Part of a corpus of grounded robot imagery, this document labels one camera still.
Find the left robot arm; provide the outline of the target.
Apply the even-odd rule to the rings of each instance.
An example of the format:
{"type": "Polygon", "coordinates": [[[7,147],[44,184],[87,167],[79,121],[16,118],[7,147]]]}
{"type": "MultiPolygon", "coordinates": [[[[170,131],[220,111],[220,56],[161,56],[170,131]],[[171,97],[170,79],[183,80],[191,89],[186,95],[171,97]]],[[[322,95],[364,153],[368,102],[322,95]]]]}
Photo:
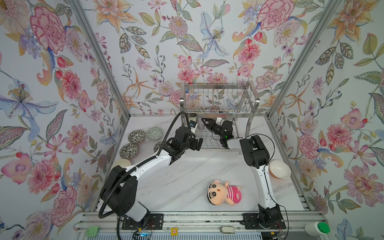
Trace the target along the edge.
{"type": "Polygon", "coordinates": [[[116,215],[118,220],[127,220],[137,230],[150,222],[151,212],[136,199],[139,180],[170,166],[180,159],[186,150],[199,151],[203,138],[197,138],[188,127],[179,127],[175,136],[164,139],[158,152],[129,168],[115,166],[100,193],[103,201],[98,217],[104,219],[116,215]]]}

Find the cream bowl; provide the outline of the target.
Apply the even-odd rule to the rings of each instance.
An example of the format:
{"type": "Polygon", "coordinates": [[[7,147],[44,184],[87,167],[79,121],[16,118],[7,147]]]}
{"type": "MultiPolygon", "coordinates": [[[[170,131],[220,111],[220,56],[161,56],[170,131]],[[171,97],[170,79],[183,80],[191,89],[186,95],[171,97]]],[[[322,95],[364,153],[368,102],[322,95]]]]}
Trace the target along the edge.
{"type": "Polygon", "coordinates": [[[131,162],[127,159],[120,159],[120,160],[117,160],[113,163],[112,165],[112,169],[117,167],[117,166],[120,166],[121,168],[127,168],[129,166],[131,166],[131,162]]]}

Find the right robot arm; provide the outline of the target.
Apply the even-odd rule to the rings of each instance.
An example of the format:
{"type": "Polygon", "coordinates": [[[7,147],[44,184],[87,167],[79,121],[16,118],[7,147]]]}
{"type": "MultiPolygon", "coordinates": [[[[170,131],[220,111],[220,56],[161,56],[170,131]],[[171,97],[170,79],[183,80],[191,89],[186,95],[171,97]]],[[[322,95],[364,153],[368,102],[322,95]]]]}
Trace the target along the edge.
{"type": "MultiPolygon", "coordinates": [[[[233,135],[233,122],[225,120],[222,125],[217,124],[214,119],[202,118],[205,128],[219,136],[219,141],[225,149],[239,149],[242,151],[245,163],[251,167],[259,196],[259,213],[256,217],[256,225],[263,229],[271,229],[280,225],[283,215],[281,205],[274,197],[269,177],[269,163],[272,157],[267,150],[260,134],[252,134],[243,138],[236,138],[233,135]]],[[[212,205],[219,206],[227,203],[234,206],[241,202],[241,187],[232,186],[228,182],[221,184],[215,180],[210,183],[207,197],[212,205]]]]}

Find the steel two-tier dish rack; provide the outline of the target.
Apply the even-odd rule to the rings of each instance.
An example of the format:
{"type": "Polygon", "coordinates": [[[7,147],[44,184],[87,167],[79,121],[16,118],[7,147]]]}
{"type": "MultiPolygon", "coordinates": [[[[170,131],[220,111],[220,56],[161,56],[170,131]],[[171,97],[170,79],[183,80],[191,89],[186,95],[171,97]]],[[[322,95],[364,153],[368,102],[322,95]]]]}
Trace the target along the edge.
{"type": "MultiPolygon", "coordinates": [[[[208,118],[217,121],[225,118],[233,122],[233,135],[246,137],[259,108],[260,96],[253,82],[244,84],[180,84],[180,110],[186,112],[190,120],[208,118]]],[[[203,138],[203,149],[223,149],[219,136],[204,127],[197,126],[196,135],[203,138]]]]}

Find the lilac purple bowl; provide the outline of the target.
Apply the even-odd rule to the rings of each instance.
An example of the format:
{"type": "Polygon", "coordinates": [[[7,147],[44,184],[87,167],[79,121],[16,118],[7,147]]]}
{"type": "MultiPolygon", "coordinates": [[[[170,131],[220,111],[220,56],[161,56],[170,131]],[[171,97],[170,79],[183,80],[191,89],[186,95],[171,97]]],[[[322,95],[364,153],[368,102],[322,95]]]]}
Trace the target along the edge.
{"type": "Polygon", "coordinates": [[[198,123],[198,129],[199,129],[200,131],[203,131],[205,125],[204,125],[202,119],[197,119],[197,123],[198,123]]]}

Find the white bowl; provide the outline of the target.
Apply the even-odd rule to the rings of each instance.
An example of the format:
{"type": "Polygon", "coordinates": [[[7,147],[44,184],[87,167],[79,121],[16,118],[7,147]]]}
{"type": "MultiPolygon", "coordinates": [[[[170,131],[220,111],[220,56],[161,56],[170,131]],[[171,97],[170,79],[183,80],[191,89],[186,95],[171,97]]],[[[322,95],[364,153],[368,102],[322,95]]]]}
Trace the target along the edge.
{"type": "Polygon", "coordinates": [[[291,177],[291,169],[282,161],[271,161],[269,163],[269,171],[277,179],[286,180],[291,177]]]}

